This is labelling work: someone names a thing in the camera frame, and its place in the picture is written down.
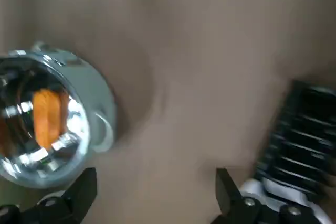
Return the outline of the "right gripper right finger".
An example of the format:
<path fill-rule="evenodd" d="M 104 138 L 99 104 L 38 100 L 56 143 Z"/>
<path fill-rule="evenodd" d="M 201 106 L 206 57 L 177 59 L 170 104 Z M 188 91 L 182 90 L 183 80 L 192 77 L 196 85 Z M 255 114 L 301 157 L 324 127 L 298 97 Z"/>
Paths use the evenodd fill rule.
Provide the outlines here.
<path fill-rule="evenodd" d="M 216 223 L 325 223 L 326 213 L 319 206 L 305 201 L 292 189 L 281 190 L 296 199 L 272 199 L 262 193 L 262 183 L 255 179 L 239 190 L 225 168 L 216 170 L 216 199 L 221 214 Z"/>

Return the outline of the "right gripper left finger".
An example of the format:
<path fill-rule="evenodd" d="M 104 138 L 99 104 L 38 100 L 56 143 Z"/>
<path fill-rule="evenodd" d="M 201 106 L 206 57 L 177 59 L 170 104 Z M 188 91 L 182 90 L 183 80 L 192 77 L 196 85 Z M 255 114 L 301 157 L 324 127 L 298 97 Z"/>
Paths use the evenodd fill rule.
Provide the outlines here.
<path fill-rule="evenodd" d="M 61 196 L 48 196 L 21 211 L 1 205 L 1 223 L 81 223 L 97 196 L 97 171 L 86 168 Z"/>

